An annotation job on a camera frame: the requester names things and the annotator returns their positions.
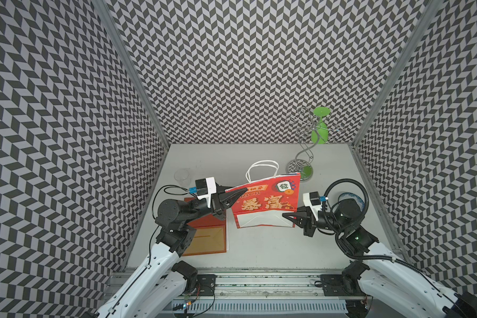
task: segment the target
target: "red paper bag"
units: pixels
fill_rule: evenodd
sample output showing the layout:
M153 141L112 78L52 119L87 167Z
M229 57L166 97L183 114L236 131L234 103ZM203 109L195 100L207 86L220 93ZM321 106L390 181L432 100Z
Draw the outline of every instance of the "red paper bag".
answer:
M269 166L276 169L273 177L258 181L251 181L249 172L257 166ZM282 214L296 212L299 204L299 173L277 175L279 164L271 160L262 160L253 163L247 170L246 179L249 183L228 189L227 191L247 188L231 207L237 228L250 226L285 226L294 224Z

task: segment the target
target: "white tabletop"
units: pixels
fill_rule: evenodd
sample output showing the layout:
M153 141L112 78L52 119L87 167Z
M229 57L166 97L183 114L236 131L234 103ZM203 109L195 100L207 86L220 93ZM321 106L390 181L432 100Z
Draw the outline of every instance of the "white tabletop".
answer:
M245 173L249 166L259 160L275 160L280 165L280 173L285 173L288 161L301 150L298 144L172 144L159 175L156 191L166 184L177 184L173 175L181 168L190 169L194 180L214 176L223 186L237 186L246 183ZM334 181L343 178L355 179L363 184L354 159L347 144L319 144L313 148L312 163L314 175L302 182L299 190L299 206L304 192L318 191L323 195ZM251 172L252 179L273 175L272 168L258 167ZM334 187L329 200L337 202L339 194L352 192L362 197L362 192L351 183ZM161 191L154 203L157 214L159 204L173 198ZM343 269L350 263L336 246L333 236L315 232L314 237L306 237L299 227L256 226L237 229L231 210L227 211L227 231L229 251L218 254L193 255L182 260L197 268L233 269ZM387 236L380 224L376 209L369 205L362 226L389 246ZM157 227L149 208L139 229L138 238L127 263L137 267L148 253L148 240Z

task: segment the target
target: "wire sculpture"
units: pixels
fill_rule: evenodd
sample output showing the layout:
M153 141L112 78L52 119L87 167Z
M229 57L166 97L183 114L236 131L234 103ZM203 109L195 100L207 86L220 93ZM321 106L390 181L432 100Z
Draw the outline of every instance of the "wire sculpture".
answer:
M295 111L295 114L288 119L290 124L303 124L302 126L298 127L295 132L296 136L299 137L298 143L302 147L302 150L298 152L295 158L286 165L286 173L291 174L299 172L301 174L301 181L307 181L313 175L313 167L311 166L311 162L313 162L314 155L311 149L313 149L320 142L320 140L323 139L319 134L318 129L325 129L329 132L341 132L344 129L344 125L340 125L339 129L329 129L327 127L322 127L319 125L320 121L321 117L311 114L311 112L305 107L298 108ZM313 132L316 134L316 141L312 145L309 145L308 137ZM329 143L328 140L330 138L331 136L328 136L324 143ZM308 160L299 159L299 156L303 153L309 157Z

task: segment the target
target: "clear plastic cup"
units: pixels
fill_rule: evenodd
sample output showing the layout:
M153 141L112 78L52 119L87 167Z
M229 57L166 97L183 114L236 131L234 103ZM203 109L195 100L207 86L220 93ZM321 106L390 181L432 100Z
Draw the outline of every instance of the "clear plastic cup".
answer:
M178 169L177 171L175 171L173 177L178 182L179 186L189 189L189 186L191 185L192 181L191 172L189 171L189 169Z

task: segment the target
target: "zigzag patterned backdrop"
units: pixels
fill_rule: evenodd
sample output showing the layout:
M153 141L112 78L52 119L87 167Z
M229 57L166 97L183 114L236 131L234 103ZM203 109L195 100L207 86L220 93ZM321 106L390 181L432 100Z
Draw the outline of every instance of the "zigzag patterned backdrop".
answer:
M171 143L293 143L327 106L350 142L423 0L107 0Z
M89 0L0 1L0 317L95 308L164 150Z
M477 295L477 0L445 2L360 151L417 265Z

